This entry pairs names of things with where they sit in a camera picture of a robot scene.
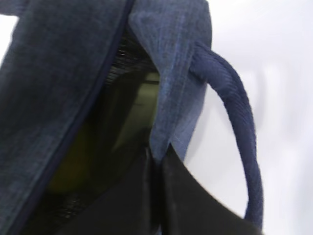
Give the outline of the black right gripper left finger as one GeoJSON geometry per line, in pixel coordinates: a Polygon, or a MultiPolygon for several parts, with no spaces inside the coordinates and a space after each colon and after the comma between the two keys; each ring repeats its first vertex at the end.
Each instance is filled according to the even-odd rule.
{"type": "Polygon", "coordinates": [[[151,235],[155,181],[144,147],[125,176],[66,225],[67,235],[151,235]]]}

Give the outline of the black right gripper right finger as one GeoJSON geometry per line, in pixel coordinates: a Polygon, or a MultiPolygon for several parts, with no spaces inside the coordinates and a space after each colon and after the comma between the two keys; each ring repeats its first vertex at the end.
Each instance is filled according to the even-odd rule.
{"type": "Polygon", "coordinates": [[[187,170],[172,146],[161,163],[164,235],[260,235],[212,197],[187,170]]]}

